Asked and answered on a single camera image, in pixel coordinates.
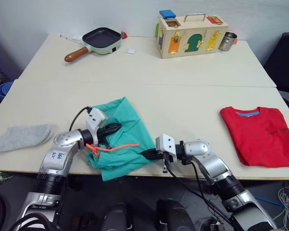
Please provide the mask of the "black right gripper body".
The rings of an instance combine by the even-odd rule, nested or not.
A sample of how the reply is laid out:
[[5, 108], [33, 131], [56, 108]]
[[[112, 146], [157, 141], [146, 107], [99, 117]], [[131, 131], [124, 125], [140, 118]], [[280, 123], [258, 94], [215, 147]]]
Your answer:
[[161, 151], [161, 150], [156, 150], [156, 152], [157, 152], [157, 156], [159, 157], [159, 160], [162, 160], [162, 163], [163, 163], [162, 172], [164, 174], [168, 173], [170, 153], [168, 151]]

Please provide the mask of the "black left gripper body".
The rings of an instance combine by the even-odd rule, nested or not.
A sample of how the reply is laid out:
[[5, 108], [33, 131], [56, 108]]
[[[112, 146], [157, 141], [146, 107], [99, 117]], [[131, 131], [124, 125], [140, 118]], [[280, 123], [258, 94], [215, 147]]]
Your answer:
[[108, 143], [108, 141], [106, 140], [106, 136], [108, 136], [110, 134], [110, 129], [107, 128], [99, 128], [97, 130], [97, 138], [98, 138], [98, 144], [101, 145], [105, 145], [106, 148], [111, 148], [110, 144]]

